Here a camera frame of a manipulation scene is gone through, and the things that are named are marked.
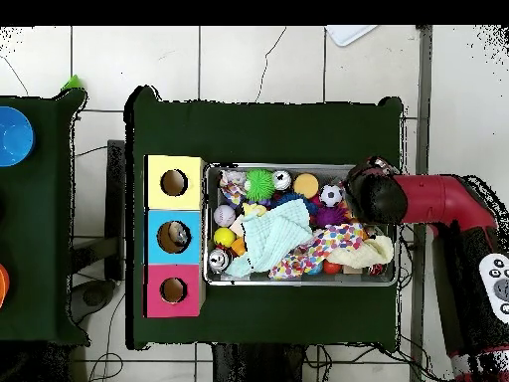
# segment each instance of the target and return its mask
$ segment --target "green spiky ball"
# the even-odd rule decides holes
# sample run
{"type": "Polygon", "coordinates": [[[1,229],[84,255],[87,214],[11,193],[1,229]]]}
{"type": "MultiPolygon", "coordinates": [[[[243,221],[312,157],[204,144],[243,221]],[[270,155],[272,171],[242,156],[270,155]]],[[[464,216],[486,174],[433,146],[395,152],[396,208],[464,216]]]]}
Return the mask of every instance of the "green spiky ball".
{"type": "Polygon", "coordinates": [[[247,178],[249,189],[246,192],[246,196],[250,201],[258,202],[272,197],[275,187],[270,171],[262,168],[250,170],[248,171],[247,178]]]}

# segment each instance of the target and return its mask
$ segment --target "round hole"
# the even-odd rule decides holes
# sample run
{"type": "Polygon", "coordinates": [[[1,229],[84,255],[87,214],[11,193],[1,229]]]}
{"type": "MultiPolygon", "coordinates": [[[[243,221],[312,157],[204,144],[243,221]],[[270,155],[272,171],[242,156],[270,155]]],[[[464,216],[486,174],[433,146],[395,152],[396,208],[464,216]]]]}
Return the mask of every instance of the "round hole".
{"type": "Polygon", "coordinates": [[[187,286],[180,279],[166,279],[161,285],[161,297],[169,303],[178,303],[187,295],[187,286]]]}
{"type": "Polygon", "coordinates": [[[161,189],[168,196],[182,195],[187,189],[187,177],[180,170],[168,170],[161,177],[161,189]]]}
{"type": "Polygon", "coordinates": [[[168,254],[181,254],[191,243],[191,232],[184,223],[169,221],[159,227],[157,243],[168,254]]]}

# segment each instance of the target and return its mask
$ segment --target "pink box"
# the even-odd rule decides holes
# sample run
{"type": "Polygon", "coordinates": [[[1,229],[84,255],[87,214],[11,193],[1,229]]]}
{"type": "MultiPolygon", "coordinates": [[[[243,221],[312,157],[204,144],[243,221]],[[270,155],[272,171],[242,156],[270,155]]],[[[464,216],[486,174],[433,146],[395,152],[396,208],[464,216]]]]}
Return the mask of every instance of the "pink box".
{"type": "Polygon", "coordinates": [[[205,298],[205,284],[199,265],[149,265],[147,283],[147,317],[198,316],[205,298]],[[180,279],[186,285],[182,301],[170,303],[161,296],[161,285],[167,279],[180,279]]]}

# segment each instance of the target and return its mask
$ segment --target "yellow box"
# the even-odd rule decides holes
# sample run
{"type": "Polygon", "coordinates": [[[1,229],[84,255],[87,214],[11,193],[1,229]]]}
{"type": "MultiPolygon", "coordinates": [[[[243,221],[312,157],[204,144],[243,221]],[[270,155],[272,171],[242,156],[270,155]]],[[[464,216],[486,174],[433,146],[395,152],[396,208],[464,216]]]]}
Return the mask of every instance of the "yellow box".
{"type": "Polygon", "coordinates": [[[148,155],[147,166],[149,209],[201,211],[203,160],[200,157],[148,155]],[[168,186],[173,189],[174,182],[167,181],[181,177],[175,171],[184,179],[184,190],[177,196],[171,196],[163,189],[168,186]]]}

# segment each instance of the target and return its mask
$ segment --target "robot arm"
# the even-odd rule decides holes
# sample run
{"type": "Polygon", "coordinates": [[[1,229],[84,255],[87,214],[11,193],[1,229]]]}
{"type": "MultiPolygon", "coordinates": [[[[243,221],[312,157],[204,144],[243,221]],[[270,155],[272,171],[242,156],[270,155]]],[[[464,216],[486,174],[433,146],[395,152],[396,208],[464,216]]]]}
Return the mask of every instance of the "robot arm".
{"type": "Polygon", "coordinates": [[[509,382],[509,258],[484,201],[460,177],[400,175],[379,157],[353,168],[346,199],[365,223],[426,223],[447,354],[459,382],[509,382]]]}

